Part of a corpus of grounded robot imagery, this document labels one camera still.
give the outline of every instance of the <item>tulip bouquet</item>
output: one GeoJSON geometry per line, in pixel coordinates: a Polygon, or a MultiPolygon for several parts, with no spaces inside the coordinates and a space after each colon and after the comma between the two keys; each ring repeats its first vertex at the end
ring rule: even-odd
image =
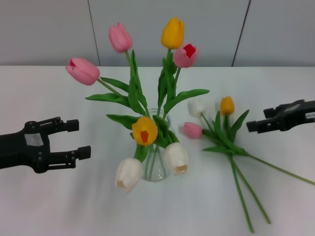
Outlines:
{"type": "Polygon", "coordinates": [[[271,224],[271,221],[270,221],[266,211],[264,210],[262,204],[260,203],[257,195],[254,193],[253,189],[251,188],[250,184],[245,179],[240,168],[237,166],[236,162],[234,161],[235,156],[248,156],[248,157],[253,158],[254,160],[257,160],[263,164],[266,164],[270,167],[273,167],[278,171],[281,171],[281,172],[286,173],[290,176],[293,176],[297,179],[300,179],[302,181],[305,181],[307,183],[315,185],[315,182],[310,181],[310,180],[305,179],[305,178],[302,178],[300,176],[297,176],[297,175],[295,175],[289,171],[283,170],[283,169],[281,169],[281,168],[279,168],[273,164],[270,164],[264,160],[261,160],[258,157],[255,157],[255,156],[249,154],[243,148],[238,147],[237,145],[234,144],[236,133],[241,128],[243,121],[245,120],[247,114],[249,113],[249,110],[245,111],[232,125],[230,123],[230,115],[234,112],[234,103],[233,103],[233,100],[231,97],[225,97],[222,99],[220,111],[217,112],[215,121],[212,120],[213,127],[211,126],[211,124],[209,123],[209,121],[205,117],[206,107],[201,101],[194,100],[190,104],[189,110],[193,116],[196,116],[199,118],[203,117],[205,122],[207,123],[208,129],[201,128],[200,125],[195,124],[195,123],[186,122],[184,127],[183,127],[184,132],[189,137],[194,138],[194,139],[198,139],[203,135],[204,137],[206,137],[207,139],[209,139],[210,141],[212,141],[215,144],[215,146],[205,148],[205,149],[203,149],[203,151],[221,152],[228,157],[228,159],[230,160],[230,163],[231,163],[235,184],[236,184],[237,191],[238,191],[238,194],[239,194],[239,197],[240,197],[243,209],[244,209],[246,220],[247,220],[249,229],[252,233],[254,232],[253,227],[252,227],[252,222],[251,222],[250,216],[249,216],[247,208],[246,208],[245,200],[243,198],[243,194],[242,194],[239,182],[238,182],[237,174],[239,175],[239,177],[242,179],[242,181],[244,182],[244,184],[246,185],[246,187],[248,188],[248,190],[252,194],[253,198],[255,199],[258,207],[260,208],[260,210],[261,210],[264,218],[268,222],[268,224],[271,224]],[[221,127],[221,115],[224,116],[224,122],[222,125],[223,129],[221,127]]]}
{"type": "Polygon", "coordinates": [[[137,144],[134,157],[127,158],[119,164],[116,186],[124,188],[126,192],[135,187],[143,174],[142,162],[151,157],[148,155],[149,152],[153,153],[153,161],[150,174],[148,174],[149,160],[146,161],[144,179],[151,180],[156,156],[162,164],[163,177],[166,177],[160,148],[165,148],[164,160],[174,174],[187,173],[188,153],[170,129],[166,116],[179,102],[206,94],[209,91],[206,89],[193,89],[180,93],[176,91],[181,68],[192,66],[198,55],[196,47],[192,44],[183,44],[184,22],[174,17],[168,22],[162,33],[161,43],[168,51],[167,56],[162,60],[163,69],[158,78],[157,112],[154,115],[149,112],[147,99],[141,87],[134,50],[129,55],[128,50],[132,48],[132,39],[123,24],[118,23],[117,26],[110,27],[109,39],[117,53],[125,53],[126,55],[130,65],[129,84],[116,79],[99,78],[99,69],[82,58],[72,58],[66,69],[74,79],[82,84],[92,85],[98,81],[111,91],[111,93],[89,96],[86,98],[87,100],[119,103],[139,114],[138,116],[107,115],[111,120],[132,130],[130,135],[137,144]],[[171,52],[173,49],[177,49],[174,55],[171,52]]]}

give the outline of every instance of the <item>artificial flower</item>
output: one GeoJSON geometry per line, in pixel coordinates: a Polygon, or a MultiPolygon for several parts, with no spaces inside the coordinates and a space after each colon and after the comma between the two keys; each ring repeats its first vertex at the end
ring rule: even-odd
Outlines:
{"type": "Polygon", "coordinates": [[[179,68],[191,67],[198,57],[198,51],[191,43],[187,43],[174,53],[174,63],[179,68]]]}
{"type": "Polygon", "coordinates": [[[188,152],[181,143],[172,143],[165,149],[164,159],[168,168],[176,175],[188,173],[188,152]]]}
{"type": "Polygon", "coordinates": [[[203,101],[194,99],[188,103],[188,111],[192,116],[200,118],[201,113],[205,113],[207,108],[203,101]]]}
{"type": "Polygon", "coordinates": [[[118,166],[115,184],[123,188],[126,193],[130,192],[142,178],[142,163],[134,158],[127,158],[118,166]]]}
{"type": "Polygon", "coordinates": [[[232,98],[224,97],[221,100],[221,114],[223,116],[230,115],[234,112],[234,103],[232,98]]]}
{"type": "Polygon", "coordinates": [[[185,122],[183,131],[193,139],[199,139],[202,136],[201,126],[192,122],[185,122]]]}
{"type": "Polygon", "coordinates": [[[161,44],[168,49],[179,48],[184,40],[184,21],[179,21],[177,17],[173,17],[165,26],[161,44]]]}
{"type": "Polygon", "coordinates": [[[158,136],[158,127],[149,117],[140,117],[132,124],[132,134],[137,144],[151,145],[158,136]]]}
{"type": "Polygon", "coordinates": [[[65,69],[76,81],[84,85],[92,85],[99,78],[99,69],[84,58],[71,58],[65,69]]]}
{"type": "Polygon", "coordinates": [[[122,23],[109,28],[109,40],[118,53],[124,53],[132,47],[132,39],[122,23]]]}

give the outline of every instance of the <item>pink tulip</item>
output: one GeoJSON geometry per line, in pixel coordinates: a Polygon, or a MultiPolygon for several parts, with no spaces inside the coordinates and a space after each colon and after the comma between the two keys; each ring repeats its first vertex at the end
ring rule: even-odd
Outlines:
{"type": "Polygon", "coordinates": [[[179,68],[191,67],[198,57],[198,51],[191,43],[184,44],[176,50],[174,54],[174,63],[179,68]]]}
{"type": "Polygon", "coordinates": [[[183,130],[190,138],[193,139],[199,139],[202,135],[201,126],[192,122],[185,122],[183,130]]]}
{"type": "Polygon", "coordinates": [[[109,40],[118,53],[124,53],[132,47],[132,39],[122,23],[109,28],[109,40]]]}
{"type": "Polygon", "coordinates": [[[65,69],[78,82],[92,85],[99,78],[99,69],[84,58],[71,58],[65,69]]]}

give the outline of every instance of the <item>yellow tulip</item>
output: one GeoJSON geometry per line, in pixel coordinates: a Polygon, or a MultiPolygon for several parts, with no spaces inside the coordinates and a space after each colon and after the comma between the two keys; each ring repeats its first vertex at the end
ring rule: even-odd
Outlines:
{"type": "Polygon", "coordinates": [[[132,124],[132,134],[137,144],[151,145],[158,136],[158,127],[149,117],[140,117],[132,124]]]}
{"type": "Polygon", "coordinates": [[[230,115],[234,112],[234,103],[232,98],[229,97],[224,97],[221,100],[221,114],[226,116],[230,115]]]}
{"type": "Polygon", "coordinates": [[[184,40],[184,21],[173,17],[165,26],[161,44],[168,49],[178,49],[184,40]]]}

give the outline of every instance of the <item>white wall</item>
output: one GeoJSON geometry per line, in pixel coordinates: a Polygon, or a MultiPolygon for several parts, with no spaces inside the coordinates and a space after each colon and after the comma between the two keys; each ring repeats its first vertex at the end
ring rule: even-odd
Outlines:
{"type": "Polygon", "coordinates": [[[0,65],[99,65],[87,0],[0,1],[0,65]]]}
{"type": "Polygon", "coordinates": [[[252,0],[234,66],[315,66],[315,0],[252,0]]]}
{"type": "Polygon", "coordinates": [[[185,21],[185,41],[199,49],[197,66],[231,66],[249,0],[90,0],[101,65],[127,65],[108,39],[122,22],[134,42],[140,66],[161,66],[167,50],[160,37],[168,20],[185,21]]]}

